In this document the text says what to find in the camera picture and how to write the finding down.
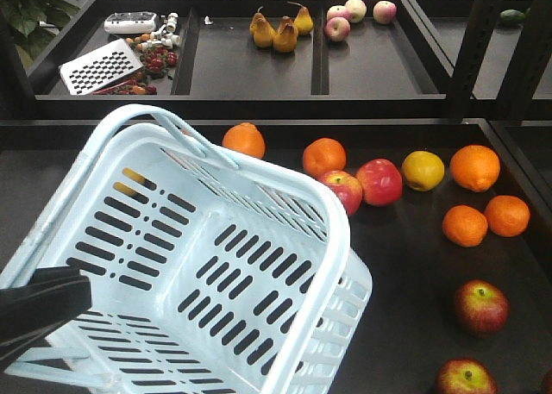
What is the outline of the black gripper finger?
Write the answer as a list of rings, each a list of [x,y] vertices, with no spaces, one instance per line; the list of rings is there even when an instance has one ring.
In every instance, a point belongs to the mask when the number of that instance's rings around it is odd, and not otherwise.
[[[79,269],[40,268],[25,285],[1,290],[1,345],[41,339],[91,307],[91,282]]]
[[[1,328],[1,367],[7,368],[37,341],[44,339],[53,327]]]

